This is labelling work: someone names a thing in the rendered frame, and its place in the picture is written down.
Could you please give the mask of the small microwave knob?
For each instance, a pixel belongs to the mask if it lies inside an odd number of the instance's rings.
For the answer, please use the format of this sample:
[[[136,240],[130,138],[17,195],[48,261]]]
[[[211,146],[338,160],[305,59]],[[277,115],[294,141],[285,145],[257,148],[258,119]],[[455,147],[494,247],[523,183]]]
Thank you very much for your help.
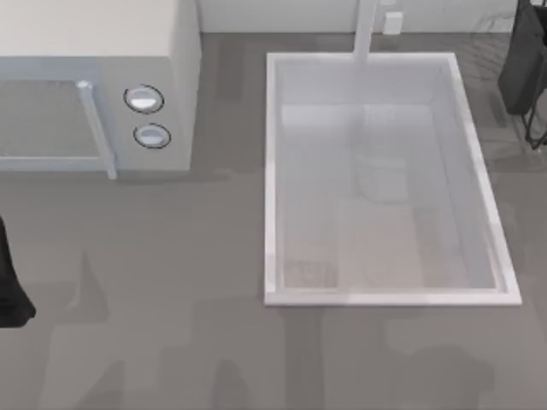
[[[132,135],[133,139],[146,149],[163,149],[172,140],[169,130],[156,123],[137,126],[134,128]]]

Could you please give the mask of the tall white tap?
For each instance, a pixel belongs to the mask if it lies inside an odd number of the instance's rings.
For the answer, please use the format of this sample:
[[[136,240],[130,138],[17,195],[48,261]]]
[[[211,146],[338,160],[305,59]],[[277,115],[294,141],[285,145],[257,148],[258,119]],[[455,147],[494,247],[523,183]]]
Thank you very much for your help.
[[[368,58],[378,0],[358,0],[353,59],[365,64]]]

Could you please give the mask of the white sink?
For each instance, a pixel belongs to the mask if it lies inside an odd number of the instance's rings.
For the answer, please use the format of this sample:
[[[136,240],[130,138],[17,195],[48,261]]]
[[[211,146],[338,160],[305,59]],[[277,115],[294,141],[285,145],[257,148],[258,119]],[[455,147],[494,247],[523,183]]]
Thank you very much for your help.
[[[266,305],[521,305],[455,54],[274,52],[266,86]]]

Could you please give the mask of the white wall socket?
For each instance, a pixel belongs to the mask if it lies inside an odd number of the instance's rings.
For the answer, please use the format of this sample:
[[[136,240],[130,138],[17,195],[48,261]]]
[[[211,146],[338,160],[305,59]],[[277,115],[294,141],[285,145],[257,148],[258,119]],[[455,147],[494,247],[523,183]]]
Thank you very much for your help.
[[[399,35],[403,30],[403,12],[387,12],[385,14],[383,34],[384,35]]]

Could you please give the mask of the pale microwave oven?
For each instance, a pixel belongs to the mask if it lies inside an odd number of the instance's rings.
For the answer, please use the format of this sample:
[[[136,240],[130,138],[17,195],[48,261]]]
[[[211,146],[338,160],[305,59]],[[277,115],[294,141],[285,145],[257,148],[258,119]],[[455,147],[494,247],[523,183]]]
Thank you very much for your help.
[[[118,177],[190,168],[202,57],[196,0],[0,0],[0,56],[98,59]],[[160,111],[127,107],[124,90],[139,85],[163,94]],[[169,130],[167,147],[133,139],[149,123]]]

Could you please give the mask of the microwave oven door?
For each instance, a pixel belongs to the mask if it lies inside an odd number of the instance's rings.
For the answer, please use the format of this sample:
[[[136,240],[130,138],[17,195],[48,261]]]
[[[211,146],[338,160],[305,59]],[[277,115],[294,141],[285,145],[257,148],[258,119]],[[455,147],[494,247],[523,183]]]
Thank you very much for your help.
[[[92,82],[115,154],[103,78],[93,57],[0,56],[0,172],[106,173],[75,85]]]

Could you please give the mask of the large microwave knob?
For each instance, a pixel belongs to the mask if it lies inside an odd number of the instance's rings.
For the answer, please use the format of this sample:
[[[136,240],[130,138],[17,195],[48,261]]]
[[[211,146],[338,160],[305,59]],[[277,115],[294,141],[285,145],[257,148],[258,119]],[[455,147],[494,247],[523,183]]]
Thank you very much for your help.
[[[152,85],[125,89],[123,100],[127,107],[139,114],[154,114],[160,111],[165,103],[163,94]]]

